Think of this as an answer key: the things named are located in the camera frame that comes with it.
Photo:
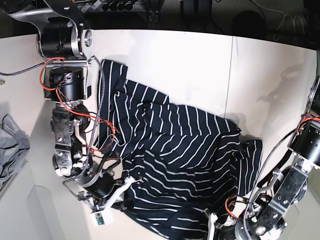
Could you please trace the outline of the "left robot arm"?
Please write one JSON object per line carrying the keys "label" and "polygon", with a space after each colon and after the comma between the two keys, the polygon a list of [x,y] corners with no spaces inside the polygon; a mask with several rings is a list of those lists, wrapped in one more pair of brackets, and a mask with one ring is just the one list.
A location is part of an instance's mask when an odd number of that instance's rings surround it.
{"label": "left robot arm", "polygon": [[293,163],[285,170],[273,169],[270,182],[259,182],[238,219],[229,226],[209,223],[210,240],[277,240],[287,227],[288,209],[306,194],[308,176],[320,167],[320,77],[310,89],[305,111],[296,129],[288,133],[287,157]]}

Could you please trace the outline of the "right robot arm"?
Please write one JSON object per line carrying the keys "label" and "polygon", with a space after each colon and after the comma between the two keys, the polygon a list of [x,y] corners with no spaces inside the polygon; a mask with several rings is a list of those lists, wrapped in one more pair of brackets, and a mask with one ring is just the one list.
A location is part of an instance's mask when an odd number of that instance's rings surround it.
{"label": "right robot arm", "polygon": [[63,184],[83,188],[76,194],[94,214],[125,207],[124,179],[114,179],[120,162],[116,152],[93,160],[93,141],[86,139],[89,125],[104,122],[91,115],[83,101],[91,96],[89,68],[93,33],[78,6],[70,0],[3,0],[0,9],[16,21],[37,29],[36,46],[43,57],[39,76],[44,97],[55,103],[50,120],[55,137],[52,165]]}

